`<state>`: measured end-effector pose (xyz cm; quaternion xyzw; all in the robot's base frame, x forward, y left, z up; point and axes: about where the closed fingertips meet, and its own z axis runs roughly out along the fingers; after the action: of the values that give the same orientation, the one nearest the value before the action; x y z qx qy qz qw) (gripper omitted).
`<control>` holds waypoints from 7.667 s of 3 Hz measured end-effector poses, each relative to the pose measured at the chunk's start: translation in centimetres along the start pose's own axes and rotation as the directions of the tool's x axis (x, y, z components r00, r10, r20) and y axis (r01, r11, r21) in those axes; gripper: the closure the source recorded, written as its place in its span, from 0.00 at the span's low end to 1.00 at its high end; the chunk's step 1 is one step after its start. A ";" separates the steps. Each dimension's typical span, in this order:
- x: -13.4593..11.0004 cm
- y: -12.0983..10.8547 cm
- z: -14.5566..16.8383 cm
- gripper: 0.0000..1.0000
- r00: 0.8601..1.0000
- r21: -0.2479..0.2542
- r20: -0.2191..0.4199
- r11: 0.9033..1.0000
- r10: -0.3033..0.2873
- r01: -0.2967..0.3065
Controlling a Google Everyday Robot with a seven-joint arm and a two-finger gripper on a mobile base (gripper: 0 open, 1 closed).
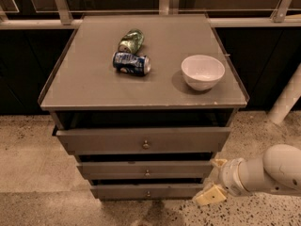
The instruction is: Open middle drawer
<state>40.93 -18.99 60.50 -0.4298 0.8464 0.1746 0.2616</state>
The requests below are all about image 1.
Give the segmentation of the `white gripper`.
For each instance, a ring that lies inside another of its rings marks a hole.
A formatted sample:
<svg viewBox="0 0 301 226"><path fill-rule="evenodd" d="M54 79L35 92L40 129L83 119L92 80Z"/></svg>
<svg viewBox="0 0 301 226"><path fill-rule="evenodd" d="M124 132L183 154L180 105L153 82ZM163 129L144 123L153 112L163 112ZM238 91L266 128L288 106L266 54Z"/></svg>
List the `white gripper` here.
<svg viewBox="0 0 301 226"><path fill-rule="evenodd" d="M220 184L227 191L221 185L210 183L193 197L193 202L201 206L223 202L227 199L228 193L232 196L249 196L250 193L243 186L239 176L239 166L242 162L244 162L243 158L230 161L227 159L212 159L213 167L220 170L218 176Z"/></svg>

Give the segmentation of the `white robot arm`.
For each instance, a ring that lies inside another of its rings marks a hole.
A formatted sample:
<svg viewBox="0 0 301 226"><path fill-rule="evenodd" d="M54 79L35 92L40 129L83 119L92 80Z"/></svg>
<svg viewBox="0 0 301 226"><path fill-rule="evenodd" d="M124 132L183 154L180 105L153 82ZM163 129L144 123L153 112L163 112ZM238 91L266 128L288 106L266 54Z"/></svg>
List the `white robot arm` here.
<svg viewBox="0 0 301 226"><path fill-rule="evenodd" d="M301 196L301 150L294 146L277 144L253 159L212 159L211 164L217 177L194 196L198 205L223 202L228 195Z"/></svg>

